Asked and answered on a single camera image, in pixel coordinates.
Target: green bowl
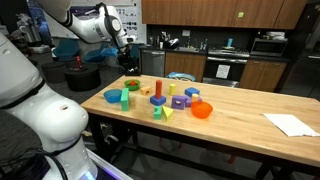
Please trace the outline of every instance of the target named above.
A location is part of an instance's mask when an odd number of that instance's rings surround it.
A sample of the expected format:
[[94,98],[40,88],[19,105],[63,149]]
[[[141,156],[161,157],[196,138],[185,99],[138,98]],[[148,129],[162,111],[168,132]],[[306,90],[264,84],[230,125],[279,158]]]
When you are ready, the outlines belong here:
[[[134,81],[136,83],[136,85],[130,86],[130,83],[132,81]],[[140,89],[140,81],[139,80],[135,80],[135,79],[127,80],[126,82],[124,82],[124,85],[126,86],[126,88],[129,89],[129,91],[136,91],[136,90]]]

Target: wooden table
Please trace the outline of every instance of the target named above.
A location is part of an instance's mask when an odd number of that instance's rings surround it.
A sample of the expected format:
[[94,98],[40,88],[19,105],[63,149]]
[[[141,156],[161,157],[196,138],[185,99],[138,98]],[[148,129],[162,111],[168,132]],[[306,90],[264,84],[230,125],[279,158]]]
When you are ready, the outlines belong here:
[[[184,95],[186,88],[197,88],[203,101],[210,103],[214,111],[207,119],[201,120],[195,118],[189,108],[174,110],[170,121],[166,122],[164,118],[156,121],[153,120],[153,105],[149,103],[154,91],[149,96],[141,95],[140,91],[130,91],[130,111],[123,112],[120,103],[108,104],[103,93],[109,89],[124,88],[124,82],[129,79],[138,79],[141,87],[149,85],[153,90],[155,81],[161,79],[162,95],[167,97],[164,105],[167,107],[171,107],[171,83],[176,84],[177,95]],[[287,137],[263,115],[293,114],[313,130],[320,132],[320,102],[315,99],[152,76],[123,76],[84,102],[82,107],[90,116],[112,118],[155,131],[223,145],[236,149],[234,152],[243,150],[256,153],[269,159],[293,163],[294,167],[302,165],[311,173],[320,172],[320,137]]]

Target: triangle block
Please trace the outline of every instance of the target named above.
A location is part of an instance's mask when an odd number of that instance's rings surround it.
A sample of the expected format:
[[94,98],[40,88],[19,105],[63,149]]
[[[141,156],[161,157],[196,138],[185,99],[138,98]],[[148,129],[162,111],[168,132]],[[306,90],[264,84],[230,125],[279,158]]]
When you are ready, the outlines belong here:
[[163,115],[165,119],[168,121],[172,117],[173,109],[162,106],[162,110],[163,110]]

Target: green block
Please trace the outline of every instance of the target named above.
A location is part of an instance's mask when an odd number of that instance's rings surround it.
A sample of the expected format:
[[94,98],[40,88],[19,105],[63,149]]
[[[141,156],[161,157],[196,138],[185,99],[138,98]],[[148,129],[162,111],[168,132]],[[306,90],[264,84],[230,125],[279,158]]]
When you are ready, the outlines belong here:
[[153,112],[153,119],[161,120],[162,108],[161,106],[155,106]]
[[122,111],[129,111],[129,89],[123,88],[121,94],[121,109]]

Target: microwave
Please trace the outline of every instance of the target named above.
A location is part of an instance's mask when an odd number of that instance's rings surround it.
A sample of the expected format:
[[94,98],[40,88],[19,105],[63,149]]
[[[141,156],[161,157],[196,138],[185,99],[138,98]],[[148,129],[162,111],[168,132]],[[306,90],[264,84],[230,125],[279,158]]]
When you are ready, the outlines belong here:
[[250,55],[258,56],[282,56],[287,46],[286,40],[266,40],[255,38],[251,47]]

